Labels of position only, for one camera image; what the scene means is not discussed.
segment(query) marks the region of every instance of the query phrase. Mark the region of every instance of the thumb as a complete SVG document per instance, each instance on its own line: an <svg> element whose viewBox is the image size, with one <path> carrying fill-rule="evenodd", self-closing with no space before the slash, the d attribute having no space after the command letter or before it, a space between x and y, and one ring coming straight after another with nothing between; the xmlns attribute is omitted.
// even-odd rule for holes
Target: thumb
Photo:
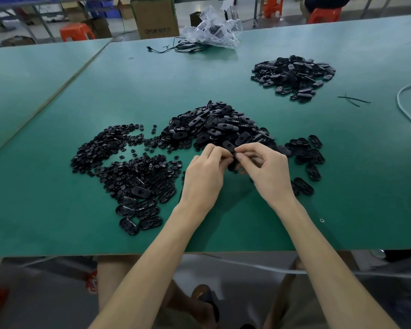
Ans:
<svg viewBox="0 0 411 329"><path fill-rule="evenodd" d="M225 169L231 164L233 161L233 158L225 158L219 162L219 170L221 171L222 174L225 173Z"/></svg>
<svg viewBox="0 0 411 329"><path fill-rule="evenodd" d="M251 175L252 173L255 173L256 170L258 170L258 167L254 165L253 161L247 155L241 152L238 152L236 154L236 159L239 160L242 167L248 172L249 175Z"/></svg>

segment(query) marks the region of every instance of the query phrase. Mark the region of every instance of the forearm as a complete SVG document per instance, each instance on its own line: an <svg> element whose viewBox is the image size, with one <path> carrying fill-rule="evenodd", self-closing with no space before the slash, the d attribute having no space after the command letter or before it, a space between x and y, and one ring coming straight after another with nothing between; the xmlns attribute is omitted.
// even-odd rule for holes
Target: forearm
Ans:
<svg viewBox="0 0 411 329"><path fill-rule="evenodd" d="M108 303L93 321L91 329L151 328L170 280L196 226L189 215L175 207L164 228L128 272Z"/></svg>
<svg viewBox="0 0 411 329"><path fill-rule="evenodd" d="M398 329L318 231L297 200L285 210L276 212L306 268L331 329Z"/></svg>

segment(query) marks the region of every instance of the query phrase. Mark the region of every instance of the stool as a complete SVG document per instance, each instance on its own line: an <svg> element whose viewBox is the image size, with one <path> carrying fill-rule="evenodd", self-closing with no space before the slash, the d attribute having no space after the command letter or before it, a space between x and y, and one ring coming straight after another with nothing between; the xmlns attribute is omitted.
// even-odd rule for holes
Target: stool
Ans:
<svg viewBox="0 0 411 329"><path fill-rule="evenodd" d="M95 36L90 30L90 27L84 23L72 23L60 29L61 38L67 42L67 38L71 38L74 42L77 40L94 39Z"/></svg>
<svg viewBox="0 0 411 329"><path fill-rule="evenodd" d="M280 0L280 3L277 3L277 0L267 0L262 9L265 18L270 18L276 11L282 16L283 0Z"/></svg>
<svg viewBox="0 0 411 329"><path fill-rule="evenodd" d="M316 8L308 19L308 24L316 23L331 23L337 22L340 19L341 8L337 9L319 9Z"/></svg>

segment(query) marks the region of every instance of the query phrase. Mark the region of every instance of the person's left hand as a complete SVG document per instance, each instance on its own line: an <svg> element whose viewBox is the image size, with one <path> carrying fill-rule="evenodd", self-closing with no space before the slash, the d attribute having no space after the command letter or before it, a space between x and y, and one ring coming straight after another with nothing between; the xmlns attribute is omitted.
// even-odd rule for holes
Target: person's left hand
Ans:
<svg viewBox="0 0 411 329"><path fill-rule="evenodd" d="M179 205L191 208L202 217L199 223L215 205L224 183L225 169L232 161L230 151L208 144L203 153L193 157L187 167Z"/></svg>

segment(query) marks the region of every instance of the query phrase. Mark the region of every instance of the seated person in background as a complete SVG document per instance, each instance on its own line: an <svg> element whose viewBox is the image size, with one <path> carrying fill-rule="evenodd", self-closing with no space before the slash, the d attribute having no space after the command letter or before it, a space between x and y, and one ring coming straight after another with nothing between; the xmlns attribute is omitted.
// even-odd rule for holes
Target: seated person in background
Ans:
<svg viewBox="0 0 411 329"><path fill-rule="evenodd" d="M342 8L350 0L302 0L300 2L300 10L306 20L309 19L315 8L320 9L335 9Z"/></svg>

